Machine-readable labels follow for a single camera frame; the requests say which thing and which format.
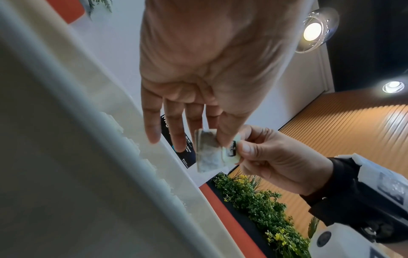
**black panel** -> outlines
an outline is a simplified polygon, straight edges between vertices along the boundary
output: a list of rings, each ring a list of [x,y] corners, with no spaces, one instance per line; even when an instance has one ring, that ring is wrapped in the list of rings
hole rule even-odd
[[[319,0],[340,15],[327,42],[336,91],[366,88],[408,69],[407,0]]]

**banknote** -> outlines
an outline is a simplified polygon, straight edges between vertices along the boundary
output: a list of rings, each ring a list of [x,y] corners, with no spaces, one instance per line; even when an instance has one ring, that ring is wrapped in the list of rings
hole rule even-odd
[[[236,135],[229,147],[222,147],[217,141],[217,130],[198,129],[195,136],[195,158],[200,173],[233,166],[241,156],[237,152],[237,143],[241,139]]]

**hand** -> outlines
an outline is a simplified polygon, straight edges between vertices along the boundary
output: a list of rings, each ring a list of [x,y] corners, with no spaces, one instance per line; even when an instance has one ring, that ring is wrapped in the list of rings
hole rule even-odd
[[[144,127],[160,140],[160,110],[176,151],[210,128],[227,146],[278,80],[299,39],[311,0],[146,0],[140,73]]]
[[[310,195],[330,179],[333,163],[278,131],[245,125],[238,142],[244,173],[263,177],[292,193]]]

